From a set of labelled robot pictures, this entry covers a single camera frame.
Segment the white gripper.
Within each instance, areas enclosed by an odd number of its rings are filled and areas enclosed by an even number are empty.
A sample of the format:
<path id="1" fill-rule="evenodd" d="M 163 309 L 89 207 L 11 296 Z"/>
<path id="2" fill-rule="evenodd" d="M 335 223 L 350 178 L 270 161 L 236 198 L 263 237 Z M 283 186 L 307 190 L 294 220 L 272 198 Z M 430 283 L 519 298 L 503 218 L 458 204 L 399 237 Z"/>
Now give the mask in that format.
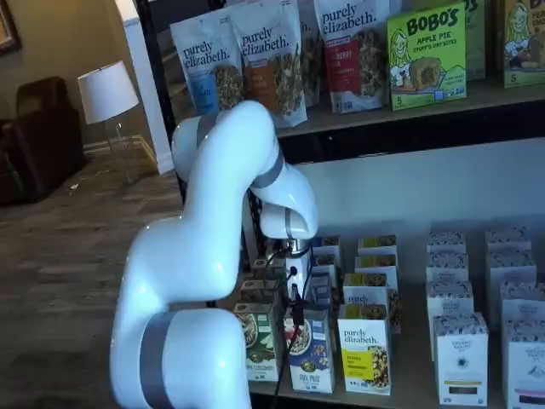
<path id="1" fill-rule="evenodd" d="M 311 259 L 308 251 L 299 257 L 287 257 L 285 260 L 286 286 L 294 325 L 304 325 L 306 306 L 304 291 L 311 271 Z"/>

